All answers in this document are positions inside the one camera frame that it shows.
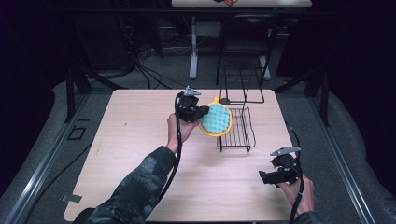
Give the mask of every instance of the gray carpet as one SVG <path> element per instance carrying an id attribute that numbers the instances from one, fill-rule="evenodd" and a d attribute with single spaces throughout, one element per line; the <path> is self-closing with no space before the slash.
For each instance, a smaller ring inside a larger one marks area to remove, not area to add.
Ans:
<path id="1" fill-rule="evenodd" d="M 213 47 L 215 42 L 213 41 L 216 40 L 205 39 L 202 42 L 199 51 L 198 78 L 195 80 L 189 79 L 190 52 L 175 54 L 172 50 L 166 50 L 162 59 L 152 53 L 146 60 L 141 60 L 141 63 L 162 74 L 163 77 L 160 77 L 152 73 L 173 89 L 184 89 L 183 86 L 185 85 L 191 85 L 197 90 L 218 89 L 219 87 L 214 84 L 216 54 Z M 272 74 L 276 73 L 276 62 L 281 54 L 283 43 L 284 38 L 280 37 L 273 60 L 270 63 Z M 102 73 L 102 75 L 109 76 L 111 73 Z M 152 77 L 148 79 L 152 89 L 164 88 L 163 85 L 157 86 L 157 81 Z M 265 89 L 274 89 L 282 85 L 284 79 L 286 78 L 273 77 L 263 86 Z M 146 89 L 148 87 L 146 78 L 136 70 L 128 76 L 111 80 L 130 89 Z M 35 169 L 46 153 L 52 150 L 58 141 L 59 133 L 67 130 L 64 133 L 64 140 L 59 145 L 59 154 L 56 155 L 56 160 L 53 161 L 41 190 L 93 140 L 111 91 L 95 80 L 92 80 L 92 86 L 94 91 L 91 95 L 79 95 L 77 92 L 81 109 L 69 126 L 64 124 L 66 118 L 65 84 L 62 83 L 54 89 L 56 103 L 49 120 L 25 164 L 0 200 L 0 222 L 5 223 L 9 218 L 9 213 L 21 197 L 23 189 L 34 174 Z M 342 103 L 331 95 L 329 103 L 330 127 L 325 127 L 318 119 L 317 99 L 305 98 L 302 94 L 303 87 L 304 83 L 276 96 L 285 120 L 293 127 L 301 142 L 303 170 L 315 183 L 316 192 L 320 198 L 320 202 L 317 203 L 317 210 L 325 223 L 396 223 L 395 215 L 389 214 L 389 211 L 392 211 L 393 204 L 389 203 L 387 198 L 391 198 L 391 195 L 378 184 L 375 174 L 367 165 L 364 143 L 359 130 Z M 335 151 L 334 142 L 332 142 L 332 139 L 329 140 L 329 132 L 335 140 Z M 290 134 L 290 138 L 295 144 L 292 134 Z M 345 158 L 348 171 L 352 173 L 363 201 L 367 203 L 373 218 L 364 221 L 364 217 L 357 209 L 359 205 L 356 205 L 355 201 L 351 199 L 351 195 L 354 194 L 348 188 L 348 181 L 343 178 L 343 175 L 340 175 L 344 171 L 340 170 L 337 148 Z M 86 155 L 87 153 L 83 153 L 54 181 L 38 201 L 28 223 L 68 223 L 63 218 L 66 203 L 60 199 L 64 194 L 70 194 L 73 191 Z"/>

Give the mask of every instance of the camouflage sleeve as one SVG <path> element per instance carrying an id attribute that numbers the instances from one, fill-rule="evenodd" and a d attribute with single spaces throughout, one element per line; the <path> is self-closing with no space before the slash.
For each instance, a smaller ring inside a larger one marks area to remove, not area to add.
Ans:
<path id="1" fill-rule="evenodd" d="M 305 212 L 297 216 L 295 224 L 323 224 L 320 216 L 316 212 Z"/>
<path id="2" fill-rule="evenodd" d="M 176 161 L 167 147 L 159 147 L 117 186 L 110 199 L 93 211 L 90 223 L 144 223 L 157 204 L 167 175 Z"/>

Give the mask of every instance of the scrubbing sponge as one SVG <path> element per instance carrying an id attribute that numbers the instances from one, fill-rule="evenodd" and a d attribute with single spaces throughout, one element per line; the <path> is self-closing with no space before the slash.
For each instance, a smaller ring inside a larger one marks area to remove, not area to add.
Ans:
<path id="1" fill-rule="evenodd" d="M 200 129 L 213 137 L 220 137 L 231 130 L 233 116 L 227 106 L 219 103 L 217 96 L 209 106 L 209 112 L 201 119 Z"/>

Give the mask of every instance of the wooden table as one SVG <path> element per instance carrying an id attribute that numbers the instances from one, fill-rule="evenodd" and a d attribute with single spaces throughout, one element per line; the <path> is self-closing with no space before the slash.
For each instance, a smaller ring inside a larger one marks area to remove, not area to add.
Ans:
<path id="1" fill-rule="evenodd" d="M 114 188 L 152 150 L 167 142 L 166 120 L 174 112 L 176 94 L 170 90 L 114 91 L 64 218 L 72 221 L 87 207 L 108 199 Z M 202 90 L 198 105 L 213 101 L 219 90 Z M 249 96 L 259 97 L 250 90 Z M 263 91 L 265 103 L 247 104 L 256 146 L 225 148 L 216 138 L 194 129 L 183 145 L 180 165 L 169 190 L 149 216 L 150 221 L 256 221 L 287 220 L 284 193 L 264 185 L 259 170 L 273 172 L 269 154 L 291 146 L 275 94 Z M 229 91 L 236 100 L 242 91 Z"/>

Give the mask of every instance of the wire basket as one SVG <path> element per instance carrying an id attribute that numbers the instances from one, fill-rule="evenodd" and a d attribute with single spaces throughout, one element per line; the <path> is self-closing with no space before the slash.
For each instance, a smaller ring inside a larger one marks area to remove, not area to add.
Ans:
<path id="1" fill-rule="evenodd" d="M 262 70 L 257 67 L 222 67 L 222 85 L 220 89 L 220 102 L 227 105 L 233 114 L 233 127 L 231 130 L 217 138 L 217 146 L 222 151 L 224 148 L 246 148 L 249 152 L 256 146 L 250 109 L 247 104 L 263 104 Z M 230 99 L 228 90 L 241 90 L 241 97 Z M 251 100 L 249 93 L 258 91 L 259 98 Z"/>

